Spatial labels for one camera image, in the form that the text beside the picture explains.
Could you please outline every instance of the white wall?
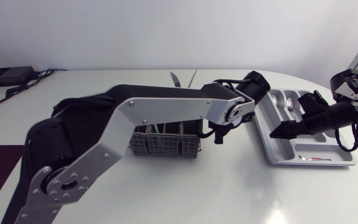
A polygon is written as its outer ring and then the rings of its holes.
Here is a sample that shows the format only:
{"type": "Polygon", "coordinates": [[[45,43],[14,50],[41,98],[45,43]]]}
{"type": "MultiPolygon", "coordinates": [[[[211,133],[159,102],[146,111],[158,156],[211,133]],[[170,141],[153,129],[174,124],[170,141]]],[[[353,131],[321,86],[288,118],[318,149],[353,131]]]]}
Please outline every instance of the white wall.
{"type": "Polygon", "coordinates": [[[0,67],[254,68],[328,86],[357,51],[357,0],[0,0],[0,67]]]}

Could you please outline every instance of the cutlery tray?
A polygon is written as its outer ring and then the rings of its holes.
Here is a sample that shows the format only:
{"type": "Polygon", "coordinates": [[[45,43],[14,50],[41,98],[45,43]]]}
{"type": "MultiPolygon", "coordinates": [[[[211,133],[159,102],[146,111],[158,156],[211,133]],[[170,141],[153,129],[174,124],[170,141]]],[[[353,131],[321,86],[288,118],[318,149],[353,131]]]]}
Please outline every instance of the cutlery tray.
{"type": "MultiPolygon", "coordinates": [[[[298,98],[310,90],[273,89],[267,93],[255,108],[255,123],[264,144],[267,159],[272,164],[309,165],[309,166],[354,166],[357,161],[351,152],[343,151],[337,144],[334,131],[315,135],[301,135],[295,139],[274,139],[269,134],[285,120],[295,120],[288,110],[287,98],[293,99],[293,112],[301,120],[304,113],[298,98]],[[330,159],[331,161],[311,160],[311,158],[330,159]]],[[[341,138],[349,148],[346,140],[341,138]]]]}

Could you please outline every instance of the black box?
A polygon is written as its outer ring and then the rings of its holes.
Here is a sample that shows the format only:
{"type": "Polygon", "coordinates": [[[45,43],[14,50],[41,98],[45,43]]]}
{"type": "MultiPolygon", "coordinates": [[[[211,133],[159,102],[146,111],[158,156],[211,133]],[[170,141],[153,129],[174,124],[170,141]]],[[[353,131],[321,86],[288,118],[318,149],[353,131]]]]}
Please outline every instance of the black box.
{"type": "Polygon", "coordinates": [[[0,68],[0,86],[26,85],[33,72],[31,66],[0,68]]]}

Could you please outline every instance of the bolt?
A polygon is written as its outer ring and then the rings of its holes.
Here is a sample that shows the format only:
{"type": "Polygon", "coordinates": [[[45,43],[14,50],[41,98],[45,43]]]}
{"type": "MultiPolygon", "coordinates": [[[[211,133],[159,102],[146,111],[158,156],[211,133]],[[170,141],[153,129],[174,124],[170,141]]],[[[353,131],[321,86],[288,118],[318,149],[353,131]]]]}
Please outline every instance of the bolt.
{"type": "Polygon", "coordinates": [[[44,169],[44,171],[42,171],[44,174],[47,174],[47,173],[49,173],[50,172],[50,169],[49,168],[46,168],[46,169],[44,169]]]}

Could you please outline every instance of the white table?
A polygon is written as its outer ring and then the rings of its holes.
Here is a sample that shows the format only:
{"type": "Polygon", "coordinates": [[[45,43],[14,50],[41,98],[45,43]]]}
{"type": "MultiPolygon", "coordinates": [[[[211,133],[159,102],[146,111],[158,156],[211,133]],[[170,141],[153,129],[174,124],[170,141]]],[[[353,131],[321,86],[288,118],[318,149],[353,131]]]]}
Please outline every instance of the white table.
{"type": "MultiPolygon", "coordinates": [[[[174,72],[187,86],[194,70],[174,72]]],[[[192,88],[218,78],[243,79],[248,72],[198,70],[192,88]]],[[[317,89],[333,103],[331,92],[319,85],[259,72],[272,88],[317,89]]],[[[119,83],[173,86],[167,70],[59,72],[0,105],[0,144],[23,144],[31,125],[48,118],[61,99],[119,83]]],[[[344,136],[353,141],[349,130],[344,136]]],[[[210,137],[201,147],[194,160],[135,157],[128,150],[54,223],[358,223],[358,164],[273,166],[254,123],[232,130],[223,145],[210,137]]],[[[354,155],[358,161],[358,150],[354,155]]],[[[0,221],[18,178],[16,166],[0,191],[0,221]]]]}

